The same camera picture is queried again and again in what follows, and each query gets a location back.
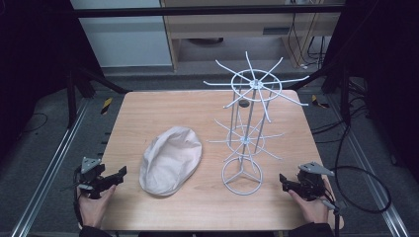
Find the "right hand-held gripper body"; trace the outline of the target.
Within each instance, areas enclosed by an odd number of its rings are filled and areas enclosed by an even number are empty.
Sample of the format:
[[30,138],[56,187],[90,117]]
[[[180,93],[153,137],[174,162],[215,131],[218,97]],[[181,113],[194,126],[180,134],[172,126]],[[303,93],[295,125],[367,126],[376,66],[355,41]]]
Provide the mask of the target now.
[[302,164],[298,167],[297,179],[299,184],[295,192],[306,200],[314,200],[324,196],[326,188],[322,176],[334,176],[334,172],[316,162]]

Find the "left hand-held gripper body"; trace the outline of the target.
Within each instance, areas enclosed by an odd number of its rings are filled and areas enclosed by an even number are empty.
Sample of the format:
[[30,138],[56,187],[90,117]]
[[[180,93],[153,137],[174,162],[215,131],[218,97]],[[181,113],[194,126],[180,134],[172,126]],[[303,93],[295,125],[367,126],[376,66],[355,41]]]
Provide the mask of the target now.
[[92,199],[100,198],[101,192],[109,188],[109,180],[101,176],[104,171],[105,165],[101,158],[84,157],[76,171],[76,184],[81,193]]

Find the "beige cap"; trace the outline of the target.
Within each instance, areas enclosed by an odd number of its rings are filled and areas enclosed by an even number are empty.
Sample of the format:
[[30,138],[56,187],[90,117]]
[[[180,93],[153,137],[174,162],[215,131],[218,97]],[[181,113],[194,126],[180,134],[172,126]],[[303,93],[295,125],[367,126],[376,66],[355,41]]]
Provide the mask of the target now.
[[182,126],[164,131],[146,148],[139,169],[139,183],[149,194],[168,197],[180,190],[195,173],[203,153],[196,133]]

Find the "white wire display rack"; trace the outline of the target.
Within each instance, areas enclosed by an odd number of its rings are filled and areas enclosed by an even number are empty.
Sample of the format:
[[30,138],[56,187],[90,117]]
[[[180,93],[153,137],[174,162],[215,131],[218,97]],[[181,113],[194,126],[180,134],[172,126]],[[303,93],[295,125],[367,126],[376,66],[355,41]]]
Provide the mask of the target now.
[[[223,63],[218,66],[231,74],[224,86],[232,92],[231,101],[225,105],[231,110],[229,123],[216,123],[226,130],[226,137],[221,142],[230,150],[224,159],[221,180],[232,193],[249,196],[257,192],[264,181],[256,157],[261,153],[272,154],[266,148],[266,141],[271,136],[264,133],[264,126],[272,121],[271,104],[278,99],[295,105],[301,102],[285,93],[284,85],[289,81],[274,74],[276,66],[268,70],[258,69],[251,62],[242,70],[234,70]],[[239,107],[240,100],[249,101],[250,106]]]

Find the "person's right hand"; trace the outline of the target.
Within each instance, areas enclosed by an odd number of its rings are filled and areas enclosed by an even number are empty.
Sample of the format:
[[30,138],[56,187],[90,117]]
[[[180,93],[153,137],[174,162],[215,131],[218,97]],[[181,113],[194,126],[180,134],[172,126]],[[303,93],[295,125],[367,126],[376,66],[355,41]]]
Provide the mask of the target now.
[[307,223],[328,223],[329,207],[325,204],[328,201],[326,196],[318,197],[315,200],[305,200],[295,191],[290,190],[289,195],[298,204],[301,209],[304,220]]

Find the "person's left hand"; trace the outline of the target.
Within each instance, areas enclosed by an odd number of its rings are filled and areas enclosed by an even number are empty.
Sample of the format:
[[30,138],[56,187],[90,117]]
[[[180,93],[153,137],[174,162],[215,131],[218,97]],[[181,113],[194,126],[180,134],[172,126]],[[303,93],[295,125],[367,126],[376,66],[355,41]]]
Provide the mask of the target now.
[[95,228],[102,226],[106,209],[116,188],[116,186],[111,186],[103,192],[99,199],[91,199],[87,194],[83,194],[80,190],[77,190],[82,226]]

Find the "yellow black tape strip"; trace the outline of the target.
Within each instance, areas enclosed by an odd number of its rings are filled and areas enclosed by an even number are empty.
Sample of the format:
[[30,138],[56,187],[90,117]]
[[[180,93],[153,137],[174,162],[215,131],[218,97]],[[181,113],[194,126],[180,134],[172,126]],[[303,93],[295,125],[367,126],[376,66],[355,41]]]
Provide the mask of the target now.
[[327,103],[321,103],[315,95],[311,96],[311,103],[319,108],[328,109],[329,105]]
[[100,114],[105,115],[113,101],[113,98],[107,98],[103,104],[103,107],[101,108]]

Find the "black metal stand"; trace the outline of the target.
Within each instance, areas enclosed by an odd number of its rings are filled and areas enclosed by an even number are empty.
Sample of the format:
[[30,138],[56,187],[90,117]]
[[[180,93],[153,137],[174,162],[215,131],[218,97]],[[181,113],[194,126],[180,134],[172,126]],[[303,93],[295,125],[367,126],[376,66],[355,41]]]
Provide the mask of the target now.
[[128,89],[118,86],[91,70],[83,67],[73,67],[68,70],[66,75],[67,104],[68,104],[68,128],[75,124],[77,119],[77,105],[75,89],[81,93],[83,98],[93,98],[96,94],[90,81],[93,80],[99,84],[111,89],[119,94],[128,93]]
[[322,91],[326,94],[333,92],[337,87],[340,88],[340,115],[346,125],[351,124],[350,103],[349,103],[349,70],[344,62],[331,62],[314,73],[307,79],[294,83],[289,86],[289,90],[299,90],[304,85],[319,77],[325,76]]

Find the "black curtain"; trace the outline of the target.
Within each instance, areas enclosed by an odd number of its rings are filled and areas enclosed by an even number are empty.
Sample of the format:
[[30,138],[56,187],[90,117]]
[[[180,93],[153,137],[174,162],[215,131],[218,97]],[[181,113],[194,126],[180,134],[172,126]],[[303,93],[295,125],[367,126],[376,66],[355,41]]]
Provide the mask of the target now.
[[396,160],[419,183],[419,0],[344,0],[326,53],[368,84]]
[[37,101],[66,87],[68,68],[102,70],[70,0],[0,0],[0,163]]

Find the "white cabinet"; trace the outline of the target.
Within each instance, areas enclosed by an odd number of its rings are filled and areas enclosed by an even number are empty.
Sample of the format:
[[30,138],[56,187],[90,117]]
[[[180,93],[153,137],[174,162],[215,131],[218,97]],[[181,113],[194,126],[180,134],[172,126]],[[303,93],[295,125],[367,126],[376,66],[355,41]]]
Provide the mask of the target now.
[[[75,10],[153,8],[160,0],[70,0]],[[171,66],[161,16],[80,18],[102,68]]]

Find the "light wooden desk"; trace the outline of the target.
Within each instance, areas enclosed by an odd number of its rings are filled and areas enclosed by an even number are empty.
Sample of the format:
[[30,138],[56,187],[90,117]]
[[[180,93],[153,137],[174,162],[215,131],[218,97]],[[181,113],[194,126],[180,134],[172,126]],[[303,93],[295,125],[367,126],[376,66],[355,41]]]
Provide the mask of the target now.
[[[160,0],[164,7],[320,5],[344,0]],[[274,37],[283,40],[293,66],[308,63],[309,43],[314,37],[333,35],[340,18],[335,13],[287,13],[166,16],[171,40],[235,37]]]

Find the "aluminium floor rail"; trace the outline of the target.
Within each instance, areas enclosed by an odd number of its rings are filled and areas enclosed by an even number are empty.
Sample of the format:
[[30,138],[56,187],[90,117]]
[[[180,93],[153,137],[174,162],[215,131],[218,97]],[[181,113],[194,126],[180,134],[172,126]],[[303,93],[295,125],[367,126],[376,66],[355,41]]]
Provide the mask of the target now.
[[[327,99],[334,115],[338,120],[343,121],[340,115],[338,101],[333,96],[327,96]],[[343,130],[343,135],[339,143],[339,149],[333,165],[333,168],[335,169],[337,187],[339,187],[339,180],[337,178],[339,170],[355,170],[360,172],[377,208],[360,208],[358,205],[354,205],[354,207],[364,213],[381,215],[392,237],[411,237],[404,221],[392,202],[389,188],[377,176],[373,166],[367,160],[367,156],[355,133],[351,130],[351,127],[346,125],[344,122],[340,123],[339,126]],[[340,154],[344,143],[348,144],[349,150],[352,152],[353,159],[356,162],[356,166],[339,164]]]
[[11,231],[10,237],[27,237],[34,221],[36,220],[40,209],[46,199],[46,196],[50,190],[50,187],[61,167],[64,158],[77,134],[77,131],[81,125],[81,122],[85,118],[86,111],[90,101],[88,99],[82,99],[80,107],[76,111],[76,119],[72,126],[66,129],[54,155],[52,156],[45,172],[43,173],[42,179],[40,180],[32,198],[27,204],[25,211],[19,218]]

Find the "black horizontal frame bar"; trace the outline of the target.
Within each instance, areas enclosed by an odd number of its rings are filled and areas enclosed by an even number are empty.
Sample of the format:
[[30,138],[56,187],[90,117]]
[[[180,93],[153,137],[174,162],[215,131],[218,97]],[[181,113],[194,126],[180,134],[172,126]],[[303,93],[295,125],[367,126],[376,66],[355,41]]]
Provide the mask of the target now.
[[122,8],[73,10],[69,15],[77,18],[100,17],[154,17],[154,16],[204,16],[243,14],[335,13],[342,12],[345,4],[320,5],[249,5],[249,6],[198,6],[164,8]]

